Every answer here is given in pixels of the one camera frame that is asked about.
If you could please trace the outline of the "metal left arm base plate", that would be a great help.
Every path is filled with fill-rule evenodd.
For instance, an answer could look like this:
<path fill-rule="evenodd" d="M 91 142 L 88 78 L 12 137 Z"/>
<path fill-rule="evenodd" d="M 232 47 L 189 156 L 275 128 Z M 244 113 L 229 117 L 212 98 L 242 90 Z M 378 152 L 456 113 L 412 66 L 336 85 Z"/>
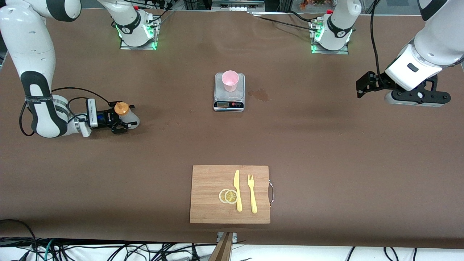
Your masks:
<path fill-rule="evenodd" d="M 323 22 L 316 19 L 308 22 L 311 37 L 311 52 L 313 54 L 333 54 L 333 55 L 348 55 L 349 49 L 347 43 L 339 50 L 329 50 L 324 48 L 318 40 L 324 33 Z"/>

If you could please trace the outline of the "bamboo cutting board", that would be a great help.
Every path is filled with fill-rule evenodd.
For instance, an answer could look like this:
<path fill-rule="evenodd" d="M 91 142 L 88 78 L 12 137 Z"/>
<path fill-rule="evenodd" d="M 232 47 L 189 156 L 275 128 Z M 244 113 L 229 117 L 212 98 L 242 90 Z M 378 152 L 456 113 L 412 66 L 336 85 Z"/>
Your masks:
<path fill-rule="evenodd" d="M 219 192 L 234 188 L 234 174 L 239 170 L 243 210 L 236 204 L 219 200 Z M 254 177 L 257 214 L 250 206 L 248 175 Z M 269 167 L 253 165 L 194 165 L 192 169 L 190 223 L 192 224 L 269 224 Z"/>

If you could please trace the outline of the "liquid spill puddle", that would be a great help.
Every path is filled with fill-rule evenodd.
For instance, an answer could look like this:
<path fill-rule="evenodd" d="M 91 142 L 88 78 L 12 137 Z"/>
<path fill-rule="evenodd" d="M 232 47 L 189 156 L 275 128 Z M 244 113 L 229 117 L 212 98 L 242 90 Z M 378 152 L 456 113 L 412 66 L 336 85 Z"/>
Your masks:
<path fill-rule="evenodd" d="M 259 89 L 259 90 L 250 90 L 248 91 L 248 95 L 254 97 L 257 100 L 260 100 L 262 102 L 268 102 L 269 101 L 269 96 L 265 89 Z"/>

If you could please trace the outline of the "translucent orange-capped sauce bottle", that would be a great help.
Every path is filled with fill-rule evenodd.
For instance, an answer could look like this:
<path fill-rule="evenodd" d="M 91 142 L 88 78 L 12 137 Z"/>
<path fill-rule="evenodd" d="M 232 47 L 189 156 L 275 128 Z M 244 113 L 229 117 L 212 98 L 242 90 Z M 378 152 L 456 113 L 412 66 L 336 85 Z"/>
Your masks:
<path fill-rule="evenodd" d="M 114 106 L 114 111 L 118 114 L 120 120 L 128 125 L 129 129 L 135 129 L 140 124 L 139 117 L 134 114 L 129 104 L 117 102 Z"/>

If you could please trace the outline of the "yellow plastic fork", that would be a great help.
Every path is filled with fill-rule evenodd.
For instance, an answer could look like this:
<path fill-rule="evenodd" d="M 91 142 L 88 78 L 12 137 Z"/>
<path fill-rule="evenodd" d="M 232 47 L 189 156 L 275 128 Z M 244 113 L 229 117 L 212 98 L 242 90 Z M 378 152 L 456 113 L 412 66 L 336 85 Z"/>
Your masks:
<path fill-rule="evenodd" d="M 254 193 L 254 177 L 252 174 L 248 175 L 248 186 L 250 189 L 250 206 L 253 214 L 257 214 L 257 202 Z"/>

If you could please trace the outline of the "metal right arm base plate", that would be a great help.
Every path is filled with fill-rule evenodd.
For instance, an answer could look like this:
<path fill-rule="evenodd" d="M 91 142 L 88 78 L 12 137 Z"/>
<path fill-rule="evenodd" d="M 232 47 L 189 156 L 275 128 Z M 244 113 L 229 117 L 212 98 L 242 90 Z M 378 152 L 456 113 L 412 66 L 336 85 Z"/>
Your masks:
<path fill-rule="evenodd" d="M 157 50 L 159 33 L 161 28 L 161 20 L 149 23 L 149 25 L 143 26 L 145 34 L 148 37 L 147 42 L 140 46 L 130 46 L 123 39 L 121 34 L 120 37 L 120 49 L 121 50 Z"/>

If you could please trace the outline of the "yellow plastic knife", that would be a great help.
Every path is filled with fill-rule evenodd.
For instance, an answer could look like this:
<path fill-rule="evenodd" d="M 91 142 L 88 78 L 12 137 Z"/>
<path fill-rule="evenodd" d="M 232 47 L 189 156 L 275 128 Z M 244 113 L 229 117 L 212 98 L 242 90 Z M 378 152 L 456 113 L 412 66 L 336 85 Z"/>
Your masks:
<path fill-rule="evenodd" d="M 239 170 L 236 170 L 234 174 L 234 188 L 237 192 L 237 202 L 236 202 L 236 209 L 238 212 L 243 210 L 242 202 L 241 202 L 241 195 L 240 195 L 240 185 L 239 185 Z"/>

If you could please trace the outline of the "pink plastic cup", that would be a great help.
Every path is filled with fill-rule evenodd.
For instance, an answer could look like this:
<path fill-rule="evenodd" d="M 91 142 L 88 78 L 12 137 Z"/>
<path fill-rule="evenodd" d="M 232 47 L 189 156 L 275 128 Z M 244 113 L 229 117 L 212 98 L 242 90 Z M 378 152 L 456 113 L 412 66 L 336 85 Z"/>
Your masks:
<path fill-rule="evenodd" d="M 222 74 L 221 81 L 226 91 L 233 92 L 237 89 L 239 74 L 233 70 L 225 71 Z"/>

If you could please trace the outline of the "silver digital kitchen scale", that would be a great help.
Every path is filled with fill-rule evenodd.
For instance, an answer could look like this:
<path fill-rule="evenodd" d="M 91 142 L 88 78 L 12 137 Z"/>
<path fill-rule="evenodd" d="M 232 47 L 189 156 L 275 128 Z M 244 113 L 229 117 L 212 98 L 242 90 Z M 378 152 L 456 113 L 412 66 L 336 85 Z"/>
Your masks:
<path fill-rule="evenodd" d="M 213 109 L 215 111 L 242 112 L 245 109 L 245 75 L 238 73 L 239 80 L 235 91 L 227 91 L 222 81 L 222 72 L 215 75 Z"/>

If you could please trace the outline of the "white power strip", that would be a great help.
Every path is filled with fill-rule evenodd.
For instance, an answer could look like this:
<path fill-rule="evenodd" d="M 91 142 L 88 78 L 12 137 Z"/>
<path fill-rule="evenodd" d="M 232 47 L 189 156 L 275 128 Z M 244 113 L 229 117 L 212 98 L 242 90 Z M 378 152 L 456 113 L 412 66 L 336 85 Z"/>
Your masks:
<path fill-rule="evenodd" d="M 212 0 L 213 11 L 264 12 L 265 0 Z"/>

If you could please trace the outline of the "wooden post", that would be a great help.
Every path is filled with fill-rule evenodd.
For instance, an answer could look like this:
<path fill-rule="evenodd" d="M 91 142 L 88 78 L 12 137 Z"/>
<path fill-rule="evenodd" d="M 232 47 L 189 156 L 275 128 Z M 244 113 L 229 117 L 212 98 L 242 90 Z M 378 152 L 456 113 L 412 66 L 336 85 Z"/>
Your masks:
<path fill-rule="evenodd" d="M 208 261 L 230 261 L 234 239 L 233 232 L 222 233 Z"/>

